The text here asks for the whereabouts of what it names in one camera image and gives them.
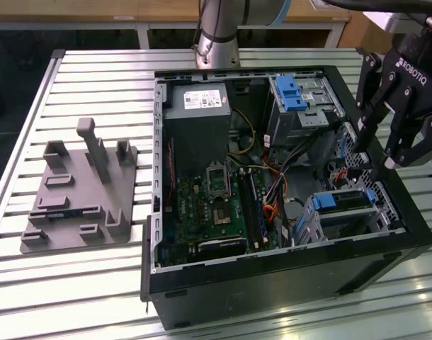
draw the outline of ram slot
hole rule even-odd
[[[251,190],[251,174],[238,175],[238,188],[240,204],[249,236],[249,246],[257,250],[263,246],[263,237],[258,224],[257,202]]]

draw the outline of cable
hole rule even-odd
[[[301,205],[302,207],[304,207],[304,202],[297,197],[288,198],[288,200],[285,201],[285,203],[291,203],[291,202],[296,202],[299,205]]]
[[[361,12],[424,13],[432,16],[432,2],[416,0],[323,0],[327,4]]]
[[[207,2],[208,0],[204,0],[202,5],[202,0],[199,0],[199,19],[197,22],[197,28],[195,28],[193,46],[191,48],[195,48],[195,43],[196,43],[195,39],[197,38],[197,32],[200,30],[200,25],[202,24],[202,15],[203,15],[203,11],[205,10],[205,7],[207,6]]]
[[[248,146],[247,149],[244,149],[241,151],[235,151],[235,152],[228,152],[228,154],[230,154],[232,156],[236,156],[238,154],[244,154],[244,153],[248,152],[250,149],[252,149],[252,147],[254,146],[254,144],[256,142],[256,132],[255,132],[254,127],[252,126],[251,122],[249,122],[249,119],[247,119],[247,117],[244,115],[244,113],[242,113],[237,108],[232,108],[232,110],[235,111],[236,113],[238,113],[246,121],[246,123],[248,123],[249,127],[251,128],[251,133],[252,133],[252,141],[251,141],[251,144]]]
[[[341,169],[338,173],[336,178],[334,179],[334,182],[337,182],[339,179],[341,179],[342,175],[346,174],[346,169]]]
[[[273,183],[270,190],[266,194],[266,202],[267,203],[271,203],[273,198],[277,194],[278,188],[280,187],[279,186],[280,181],[284,178],[284,173],[287,172],[287,170],[289,168],[288,164],[297,160],[298,158],[300,158],[301,155],[303,155],[312,146],[312,144],[315,142],[315,140],[317,140],[318,136],[320,136],[322,133],[330,131],[331,129],[332,129],[332,126],[315,130],[308,138],[306,138],[301,143],[296,145],[295,148],[293,148],[293,150],[289,153],[289,155],[287,156],[287,158],[285,159],[285,161],[283,162],[283,164],[281,165],[281,167],[279,169],[278,179],[276,180],[275,183]]]
[[[229,154],[229,158],[240,168],[257,168],[257,169],[266,169],[268,170],[267,166],[261,166],[261,165],[245,165],[241,164],[235,157],[233,157],[231,154]]]
[[[269,163],[268,160],[266,159],[266,155],[263,157],[263,163],[268,167],[268,169],[270,169],[274,174],[278,175],[279,174],[279,170],[274,169]],[[288,182],[287,179],[284,177],[284,184],[285,184],[285,188],[284,188],[284,192],[287,193],[288,192]]]
[[[217,28],[219,27],[219,19],[220,19],[220,15],[221,15],[221,6],[222,5],[222,0],[219,0],[219,6],[217,7],[217,16],[216,16],[216,24],[215,24],[215,30],[213,32],[213,36],[211,38],[210,44],[207,45],[207,50],[204,51],[204,53],[201,53],[198,49],[198,46],[196,47],[196,45],[193,46],[194,50],[197,52],[198,55],[200,55],[201,57],[206,57],[207,55],[210,54],[210,51],[213,47],[213,44],[215,43],[215,38],[216,38],[216,32],[217,32]]]

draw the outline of metal grating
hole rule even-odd
[[[353,148],[356,143],[356,135],[350,123],[345,123],[339,130],[340,138],[337,139],[336,152],[341,153],[342,146],[344,147],[345,162],[348,167],[357,167],[361,164],[368,163],[368,156],[364,153],[354,153]],[[378,205],[382,206],[383,213],[386,214],[390,223],[399,218],[391,200],[386,194],[383,185],[380,182],[372,182],[370,179],[371,170],[365,170],[361,174],[357,182],[348,181],[349,188],[369,188],[375,193],[375,199]]]
[[[241,50],[243,67],[335,65],[355,93],[361,58],[355,50]],[[165,332],[139,299],[142,224],[151,211],[153,71],[191,69],[189,50],[68,51],[51,69],[32,108],[32,127],[0,212],[0,339],[357,339],[432,338],[432,249],[406,261],[367,290]],[[54,134],[81,148],[73,128],[93,116],[108,145],[129,138],[140,153],[131,242],[125,246],[48,256],[19,253]],[[385,143],[386,125],[378,138]],[[432,164],[398,171],[432,229]]]

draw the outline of blue latch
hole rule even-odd
[[[370,204],[375,203],[375,194],[373,193],[372,189],[368,188],[365,191],[365,194],[367,195],[367,198],[369,199]]]
[[[301,227],[304,224],[305,220],[306,220],[305,216],[301,215],[300,221],[298,222],[298,224],[297,224],[297,226],[295,228],[295,231],[293,232],[293,236],[298,235],[298,232],[300,232]]]
[[[315,210],[320,210],[320,202],[316,197],[312,197],[312,203],[314,203]]]
[[[307,103],[301,98],[300,87],[292,76],[277,76],[275,82],[286,111],[305,111],[307,109]]]

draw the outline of black cable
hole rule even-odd
[[[296,203],[298,203],[299,205],[301,205],[302,207],[304,207],[304,202],[303,202],[302,200],[300,200],[299,198],[296,198],[296,197],[291,198],[291,199],[290,199],[290,203],[291,203],[291,202],[296,202]]]
[[[424,13],[432,16],[432,2],[416,0],[323,0],[327,4],[362,12]]]
[[[207,2],[208,0],[204,0],[202,6],[202,0],[199,0],[199,19],[197,21],[197,27],[195,28],[195,32],[194,32],[193,48],[196,43],[195,39],[197,38],[197,32],[200,30],[200,25],[202,24],[202,15],[203,15],[203,11],[205,10],[205,7],[207,6]]]
[[[220,15],[221,15],[221,7],[222,7],[221,5],[222,5],[222,0],[219,0],[219,6],[217,7],[215,31],[213,32],[213,36],[211,38],[211,43],[210,43],[210,46],[208,47],[207,55],[210,54],[211,48],[213,47],[213,43],[215,42],[216,32],[217,32],[217,28],[219,26],[219,19],[220,19]]]
[[[278,191],[278,207],[280,216],[282,217],[282,226],[288,231],[288,244],[292,244],[292,233],[289,228],[290,223],[288,222],[287,213],[285,212],[284,208],[284,195],[282,186],[280,186]]]

